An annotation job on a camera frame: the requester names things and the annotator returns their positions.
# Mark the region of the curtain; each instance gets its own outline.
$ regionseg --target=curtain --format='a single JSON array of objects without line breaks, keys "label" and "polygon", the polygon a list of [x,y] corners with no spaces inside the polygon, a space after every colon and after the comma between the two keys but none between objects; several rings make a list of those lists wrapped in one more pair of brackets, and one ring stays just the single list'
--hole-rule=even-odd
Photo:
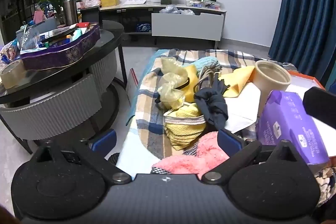
[{"label": "curtain", "polygon": [[335,27],[335,0],[282,0],[268,54],[321,80],[336,58]]}]

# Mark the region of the pink towel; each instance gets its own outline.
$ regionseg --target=pink towel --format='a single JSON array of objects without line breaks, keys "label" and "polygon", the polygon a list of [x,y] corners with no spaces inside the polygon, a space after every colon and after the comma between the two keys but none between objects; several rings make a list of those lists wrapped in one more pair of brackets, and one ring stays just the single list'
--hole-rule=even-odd
[{"label": "pink towel", "polygon": [[205,173],[229,158],[217,144],[217,133],[210,132],[199,139],[196,156],[174,155],[152,167],[164,169],[172,174],[197,174],[201,179]]}]

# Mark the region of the dark blue cloth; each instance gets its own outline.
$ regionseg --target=dark blue cloth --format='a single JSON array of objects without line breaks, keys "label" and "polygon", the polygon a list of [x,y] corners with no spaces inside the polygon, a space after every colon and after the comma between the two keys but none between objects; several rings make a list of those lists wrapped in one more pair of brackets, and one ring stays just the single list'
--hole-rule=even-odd
[{"label": "dark blue cloth", "polygon": [[334,8],[335,0],[282,0],[269,56],[320,80],[336,45]]},{"label": "dark blue cloth", "polygon": [[225,90],[229,85],[224,84],[224,80],[218,80],[218,74],[211,88],[202,88],[194,95],[195,103],[207,123],[213,125],[217,130],[224,129],[228,119],[227,105],[223,97]]}]

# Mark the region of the yellow towel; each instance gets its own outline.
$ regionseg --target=yellow towel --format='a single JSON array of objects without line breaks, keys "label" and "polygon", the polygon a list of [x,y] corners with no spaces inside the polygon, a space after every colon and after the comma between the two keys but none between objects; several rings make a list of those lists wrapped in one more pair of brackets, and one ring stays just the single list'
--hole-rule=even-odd
[{"label": "yellow towel", "polygon": [[221,75],[218,79],[224,79],[225,85],[230,85],[230,87],[224,92],[223,96],[237,97],[249,81],[253,71],[254,66],[247,66],[235,69],[233,73]]},{"label": "yellow towel", "polygon": [[193,103],[194,101],[194,86],[198,82],[198,77],[196,75],[197,69],[195,65],[190,65],[185,67],[188,73],[189,78],[189,85],[187,85],[185,88],[182,88],[181,90],[184,92],[185,101],[188,103]]},{"label": "yellow towel", "polygon": [[175,150],[189,146],[205,129],[206,123],[196,103],[164,114],[164,129]]}]

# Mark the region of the purple decorative box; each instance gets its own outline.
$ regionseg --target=purple decorative box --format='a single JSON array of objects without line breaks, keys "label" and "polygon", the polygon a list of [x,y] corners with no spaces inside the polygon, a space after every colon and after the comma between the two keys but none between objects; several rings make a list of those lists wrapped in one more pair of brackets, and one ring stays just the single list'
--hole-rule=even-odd
[{"label": "purple decorative box", "polygon": [[39,51],[20,54],[26,70],[45,70],[61,68],[80,60],[99,40],[98,23],[90,23],[89,30],[76,40]]},{"label": "purple decorative box", "polygon": [[294,92],[273,90],[270,93],[256,131],[262,144],[276,145],[283,139],[290,140],[313,173],[329,161],[313,119]]}]

